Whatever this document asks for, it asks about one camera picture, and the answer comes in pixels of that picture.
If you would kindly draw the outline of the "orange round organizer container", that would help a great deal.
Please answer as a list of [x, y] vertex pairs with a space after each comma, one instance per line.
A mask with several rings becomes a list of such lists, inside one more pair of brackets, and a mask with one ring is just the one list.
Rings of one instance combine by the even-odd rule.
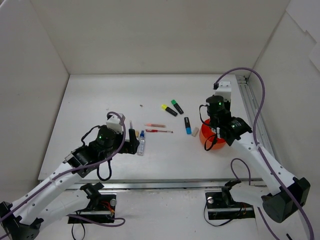
[[216, 133], [213, 132], [213, 130], [209, 126], [205, 124], [201, 125], [199, 131], [199, 140], [207, 150], [209, 150], [210, 147], [212, 147], [210, 151], [219, 150], [226, 145], [226, 142], [222, 138], [217, 138], [216, 144], [213, 144], [215, 135]]

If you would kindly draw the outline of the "green highlighter marker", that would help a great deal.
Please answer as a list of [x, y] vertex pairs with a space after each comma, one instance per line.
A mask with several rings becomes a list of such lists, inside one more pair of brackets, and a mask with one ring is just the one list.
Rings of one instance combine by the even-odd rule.
[[176, 100], [173, 99], [170, 102], [180, 115], [184, 114], [184, 111], [182, 110], [182, 108], [180, 107], [180, 105], [177, 103]]

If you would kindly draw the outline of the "clear small spray bottle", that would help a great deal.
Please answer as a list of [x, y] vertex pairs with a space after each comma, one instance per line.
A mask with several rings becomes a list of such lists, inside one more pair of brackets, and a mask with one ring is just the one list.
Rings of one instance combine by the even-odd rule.
[[139, 145], [138, 145], [138, 148], [137, 148], [137, 155], [138, 156], [143, 156], [144, 155], [144, 151], [145, 151], [145, 131], [142, 130], [140, 135], [139, 135], [139, 138], [138, 138], [138, 141], [139, 141]]

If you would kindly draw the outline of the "blue highlighter marker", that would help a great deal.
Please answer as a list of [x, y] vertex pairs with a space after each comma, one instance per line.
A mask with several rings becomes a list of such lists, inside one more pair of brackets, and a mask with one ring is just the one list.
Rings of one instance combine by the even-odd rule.
[[190, 124], [190, 120], [187, 116], [184, 117], [184, 124], [185, 124], [186, 133], [188, 135], [191, 135], [192, 134], [191, 124]]

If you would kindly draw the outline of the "yellow highlighter marker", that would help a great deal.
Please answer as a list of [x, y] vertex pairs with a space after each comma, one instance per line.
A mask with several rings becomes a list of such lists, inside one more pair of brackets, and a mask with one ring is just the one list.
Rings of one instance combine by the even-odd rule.
[[175, 110], [171, 109], [169, 106], [167, 106], [167, 105], [165, 105], [165, 104], [162, 104], [162, 105], [161, 105], [161, 108], [162, 108], [164, 111], [166, 111], [166, 112], [168, 112], [169, 114], [171, 114], [172, 116], [174, 116], [174, 117], [176, 117], [176, 116], [178, 115], [178, 113], [177, 113]]

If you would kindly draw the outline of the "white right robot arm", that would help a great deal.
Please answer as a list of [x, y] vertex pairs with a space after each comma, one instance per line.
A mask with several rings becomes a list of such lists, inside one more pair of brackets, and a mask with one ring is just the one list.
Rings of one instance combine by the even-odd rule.
[[205, 102], [207, 126], [228, 146], [242, 153], [267, 186], [262, 190], [239, 180], [230, 181], [222, 188], [222, 202], [227, 206], [243, 202], [260, 207], [274, 222], [284, 222], [305, 205], [311, 187], [309, 181], [297, 178], [264, 147], [255, 145], [251, 127], [242, 118], [231, 115], [222, 96], [212, 95]]

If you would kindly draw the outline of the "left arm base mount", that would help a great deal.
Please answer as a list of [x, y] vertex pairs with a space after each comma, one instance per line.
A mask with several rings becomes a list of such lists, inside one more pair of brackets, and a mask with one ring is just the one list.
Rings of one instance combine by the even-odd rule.
[[87, 183], [80, 187], [89, 199], [88, 205], [79, 209], [72, 215], [77, 215], [86, 220], [69, 217], [68, 224], [89, 224], [89, 220], [100, 224], [113, 224], [116, 215], [117, 197], [115, 193], [103, 193], [104, 185], [100, 182], [96, 184]]

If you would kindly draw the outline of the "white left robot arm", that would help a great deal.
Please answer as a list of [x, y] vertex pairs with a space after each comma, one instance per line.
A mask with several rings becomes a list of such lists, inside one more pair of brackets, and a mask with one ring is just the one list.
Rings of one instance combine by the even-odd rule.
[[41, 230], [72, 213], [94, 211], [99, 206], [103, 184], [87, 183], [70, 198], [61, 194], [103, 161], [110, 163], [116, 154], [137, 152], [139, 141], [134, 129], [129, 139], [123, 129], [116, 131], [106, 125], [98, 126], [95, 140], [72, 151], [59, 167], [43, 182], [20, 199], [0, 204], [0, 224], [12, 240], [33, 240]]

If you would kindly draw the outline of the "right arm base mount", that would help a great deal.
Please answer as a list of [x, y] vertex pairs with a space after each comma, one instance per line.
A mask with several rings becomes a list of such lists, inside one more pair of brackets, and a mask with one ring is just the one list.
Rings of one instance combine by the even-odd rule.
[[220, 191], [207, 191], [205, 193], [204, 219], [214, 227], [222, 227], [235, 220], [255, 219], [252, 205], [234, 201], [230, 190], [240, 180], [227, 182]]

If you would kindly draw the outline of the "aluminium front rail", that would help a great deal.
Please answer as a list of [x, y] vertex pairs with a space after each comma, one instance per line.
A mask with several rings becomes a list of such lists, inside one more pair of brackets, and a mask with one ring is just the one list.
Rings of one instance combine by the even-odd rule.
[[163, 189], [207, 189], [220, 188], [230, 179], [183, 179], [183, 180], [148, 180], [148, 181], [106, 181], [101, 184], [101, 191], [127, 190], [163, 190]]

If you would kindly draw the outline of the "white eraser block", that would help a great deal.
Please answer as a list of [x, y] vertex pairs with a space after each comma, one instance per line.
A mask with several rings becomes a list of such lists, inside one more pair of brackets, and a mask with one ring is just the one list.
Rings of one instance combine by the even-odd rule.
[[192, 135], [193, 137], [196, 137], [197, 134], [198, 134], [198, 132], [199, 132], [199, 128], [198, 128], [198, 127], [195, 127], [195, 128], [193, 129], [191, 135]]

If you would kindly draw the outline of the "red gel pen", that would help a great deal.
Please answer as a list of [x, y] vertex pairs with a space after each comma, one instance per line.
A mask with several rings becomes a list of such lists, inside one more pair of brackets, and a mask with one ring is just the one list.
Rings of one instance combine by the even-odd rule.
[[173, 134], [173, 131], [170, 130], [159, 130], [159, 129], [145, 129], [147, 133], [170, 133]]

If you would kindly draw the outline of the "aluminium rail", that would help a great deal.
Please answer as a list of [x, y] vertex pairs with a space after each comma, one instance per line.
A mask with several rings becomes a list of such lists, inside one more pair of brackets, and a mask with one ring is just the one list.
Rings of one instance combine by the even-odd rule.
[[101, 184], [101, 191], [127, 190], [163, 190], [163, 189], [207, 189], [220, 188], [230, 179], [183, 179], [183, 180], [148, 180], [148, 181], [106, 181]]
[[[254, 92], [252, 90], [251, 84], [249, 80], [244, 76], [236, 75], [237, 84], [240, 90], [240, 94], [244, 103], [244, 107], [247, 113], [248, 121], [250, 122], [251, 126], [254, 125], [254, 120], [256, 114], [259, 109], [260, 103], [257, 101]], [[258, 120], [256, 122], [256, 137], [260, 144], [262, 144], [265, 149], [275, 157], [272, 144], [270, 142], [267, 130], [265, 128], [264, 121], [262, 116], [259, 115]]]

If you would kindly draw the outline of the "aluminium right side rail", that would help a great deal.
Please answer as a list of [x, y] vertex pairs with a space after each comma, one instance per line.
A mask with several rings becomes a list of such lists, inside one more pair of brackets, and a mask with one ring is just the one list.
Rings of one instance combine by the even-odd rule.
[[[244, 107], [247, 113], [248, 121], [250, 122], [251, 126], [254, 125], [254, 120], [256, 114], [259, 109], [260, 103], [257, 101], [254, 92], [252, 90], [251, 84], [249, 80], [244, 76], [236, 75], [237, 84], [240, 90], [240, 94], [244, 103]], [[256, 122], [256, 137], [260, 144], [262, 144], [265, 149], [275, 157], [272, 144], [270, 142], [267, 130], [265, 128], [264, 121], [262, 116], [259, 115], [258, 120]]]

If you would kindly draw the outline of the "pink clear pen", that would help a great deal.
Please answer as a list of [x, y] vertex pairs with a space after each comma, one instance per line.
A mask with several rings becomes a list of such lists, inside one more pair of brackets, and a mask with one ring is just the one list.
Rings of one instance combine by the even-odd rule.
[[155, 128], [166, 128], [166, 125], [157, 124], [157, 123], [145, 123], [144, 126], [146, 126], [146, 127], [155, 127]]

